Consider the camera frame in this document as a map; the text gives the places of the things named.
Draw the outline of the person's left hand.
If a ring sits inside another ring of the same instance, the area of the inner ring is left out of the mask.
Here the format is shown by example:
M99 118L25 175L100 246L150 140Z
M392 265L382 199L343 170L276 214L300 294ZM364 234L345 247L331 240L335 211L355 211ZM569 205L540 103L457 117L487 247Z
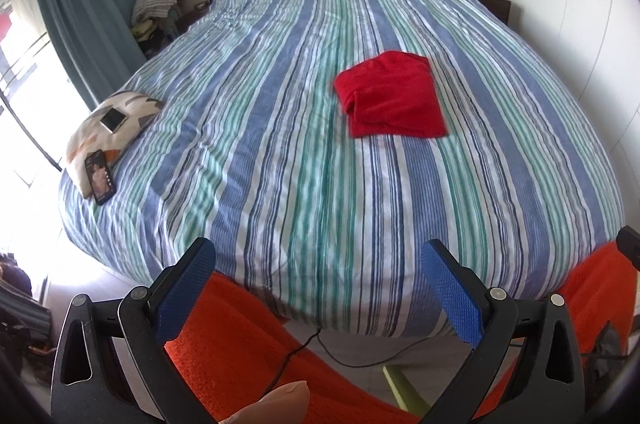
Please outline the person's left hand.
M306 381L288 383L225 418L221 424L299 424L305 418L309 400Z

